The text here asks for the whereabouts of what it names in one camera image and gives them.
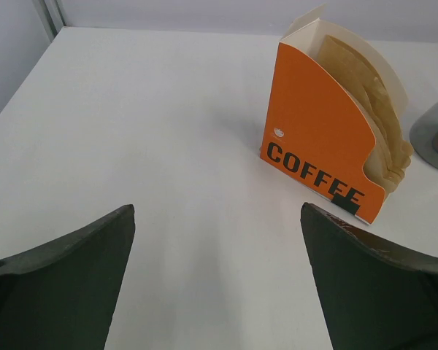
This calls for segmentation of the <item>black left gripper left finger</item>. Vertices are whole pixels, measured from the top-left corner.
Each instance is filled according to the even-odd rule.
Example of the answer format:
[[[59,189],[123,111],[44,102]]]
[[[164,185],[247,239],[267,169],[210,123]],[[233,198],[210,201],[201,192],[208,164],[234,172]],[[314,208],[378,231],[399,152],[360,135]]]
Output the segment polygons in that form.
[[[134,206],[0,259],[0,349],[103,349],[135,235]]]

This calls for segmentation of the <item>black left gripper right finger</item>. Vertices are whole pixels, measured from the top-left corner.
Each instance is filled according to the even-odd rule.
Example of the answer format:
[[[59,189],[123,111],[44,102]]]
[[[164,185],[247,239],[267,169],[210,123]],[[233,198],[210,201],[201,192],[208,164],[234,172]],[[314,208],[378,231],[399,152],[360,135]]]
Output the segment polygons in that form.
[[[334,349],[438,349],[438,258],[312,203],[301,229]]]

